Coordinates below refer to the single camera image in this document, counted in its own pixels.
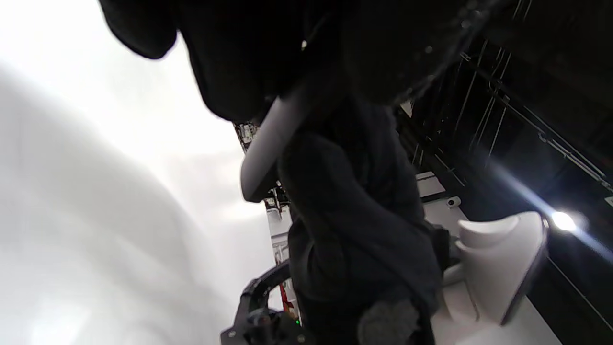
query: white surface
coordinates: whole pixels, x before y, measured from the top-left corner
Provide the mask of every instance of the white surface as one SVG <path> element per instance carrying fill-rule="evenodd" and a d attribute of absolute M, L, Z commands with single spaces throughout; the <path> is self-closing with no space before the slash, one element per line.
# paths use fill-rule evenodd
<path fill-rule="evenodd" d="M 26 0 L 0 46 L 0 343 L 216 344 L 274 259 L 183 45 L 143 60 L 95 1 Z"/>
<path fill-rule="evenodd" d="M 427 171 L 416 176 L 417 189 L 419 190 L 419 196 L 429 196 L 436 193 L 445 191 L 445 187 L 441 184 L 438 178 L 433 172 Z"/>

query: light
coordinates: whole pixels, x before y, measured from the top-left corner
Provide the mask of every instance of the light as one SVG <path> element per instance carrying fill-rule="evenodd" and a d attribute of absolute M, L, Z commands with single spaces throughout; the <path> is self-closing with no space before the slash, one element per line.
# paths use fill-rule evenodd
<path fill-rule="evenodd" d="M 564 212 L 554 212 L 551 215 L 551 220 L 554 221 L 554 225 L 556 228 L 562 231 L 575 231 L 577 230 L 577 225 L 575 224 L 573 218 L 564 213 Z"/>

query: person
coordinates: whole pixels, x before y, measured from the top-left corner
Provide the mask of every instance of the person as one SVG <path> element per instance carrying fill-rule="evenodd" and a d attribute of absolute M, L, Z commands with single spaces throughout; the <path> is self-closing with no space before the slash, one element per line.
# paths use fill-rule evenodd
<path fill-rule="evenodd" d="M 444 255 L 388 107 L 423 94 L 509 0 L 99 2 L 111 32 L 146 58 L 180 31 L 205 104 L 235 123 L 261 119 L 318 24 L 338 21 L 351 92 L 278 162 L 303 323 L 324 345 L 433 344 Z"/>
<path fill-rule="evenodd" d="M 304 326 L 317 344 L 433 343 L 441 268 L 391 111 L 348 96 L 323 128 L 278 168 Z"/>

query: black metal frame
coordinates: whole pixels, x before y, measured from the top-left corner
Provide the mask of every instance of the black metal frame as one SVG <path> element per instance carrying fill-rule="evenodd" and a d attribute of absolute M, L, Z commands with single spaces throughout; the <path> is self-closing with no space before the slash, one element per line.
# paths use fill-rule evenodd
<path fill-rule="evenodd" d="M 523 20 L 532 1 L 517 4 L 514 15 Z M 517 136 L 523 131 L 535 145 L 543 145 L 543 150 L 565 161 L 561 175 L 572 174 L 584 186 L 581 196 L 589 194 L 606 211 L 604 196 L 613 193 L 611 173 L 545 121 L 530 100 L 513 89 L 520 84 L 509 86 L 505 72 L 521 63 L 485 37 L 475 39 L 462 58 L 415 102 L 410 117 L 397 109 L 398 132 L 408 159 L 422 171 L 432 170 L 447 190 L 460 196 L 462 211 L 470 219 L 491 220 L 535 210 L 534 204 L 497 173 L 497 168 L 505 168 L 500 157 L 509 145 L 522 140 Z M 560 184 L 552 181 L 551 187 L 536 192 L 554 202 L 561 195 L 555 190 Z M 587 216 L 598 216 L 589 209 L 589 202 L 583 206 L 581 211 Z M 600 232 L 594 229 L 592 235 L 605 247 L 612 247 L 610 227 Z M 611 276 L 611 263 L 576 238 L 556 233 L 549 252 L 549 262 L 529 294 L 532 303 L 563 343 L 613 343 L 610 289 L 596 288 L 613 287 L 613 279 L 603 277 Z"/>

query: metal rod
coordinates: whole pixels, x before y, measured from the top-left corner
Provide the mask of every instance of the metal rod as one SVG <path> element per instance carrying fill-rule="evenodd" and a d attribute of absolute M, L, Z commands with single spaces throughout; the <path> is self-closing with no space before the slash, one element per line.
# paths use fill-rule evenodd
<path fill-rule="evenodd" d="M 592 302 L 590 302 L 590 300 L 587 299 L 587 296 L 585 296 L 581 290 L 579 290 L 579 288 L 573 284 L 573 282 L 571 281 L 571 279 L 564 274 L 564 272 L 560 269 L 560 267 L 558 267 L 558 265 L 555 264 L 555 262 L 553 260 L 551 260 L 550 257 L 547 258 L 549 260 L 549 262 L 551 263 L 551 265 L 562 275 L 562 277 L 564 277 L 564 279 L 566 279 L 566 281 L 571 284 L 571 287 L 577 292 L 577 294 L 579 294 L 579 296 L 587 303 L 587 305 L 592 309 L 592 311 L 594 313 L 596 313 L 596 315 L 604 322 L 604 324 L 607 326 L 607 328 L 610 331 L 613 331 L 613 326 L 611 326 L 611 324 L 607 321 L 607 319 L 602 315 L 602 313 L 600 313 L 598 311 L 598 309 L 596 309 L 596 307 L 594 306 L 594 304 L 592 304 Z"/>
<path fill-rule="evenodd" d="M 479 59 L 477 60 L 477 66 L 481 65 L 481 60 L 483 59 L 483 54 L 485 53 L 485 48 L 487 47 L 487 40 L 483 42 L 483 46 L 481 47 L 481 52 L 479 53 Z M 451 140 L 455 138 L 455 133 L 458 130 L 458 126 L 460 125 L 460 120 L 462 119 L 462 114 L 464 114 L 464 109 L 466 108 L 466 103 L 468 102 L 468 96 L 470 95 L 470 91 L 473 89 L 474 80 L 477 78 L 477 73 L 473 73 L 473 78 L 470 80 L 470 84 L 468 86 L 468 91 L 466 91 L 466 97 L 464 97 L 464 103 L 462 103 L 462 108 L 460 108 L 460 115 L 458 115 L 458 119 L 455 121 L 454 132 L 451 134 Z"/>
<path fill-rule="evenodd" d="M 492 145 L 490 146 L 490 152 L 487 154 L 487 158 L 485 159 L 485 166 L 490 161 L 490 157 L 492 156 L 492 151 L 494 150 L 494 146 L 496 145 L 496 140 L 498 140 L 498 133 L 500 132 L 500 127 L 502 126 L 502 121 L 504 120 L 504 115 L 506 114 L 506 107 L 502 110 L 502 116 L 500 117 L 500 121 L 498 122 L 498 128 L 496 128 L 496 134 L 494 134 L 494 139 L 492 140 Z"/>

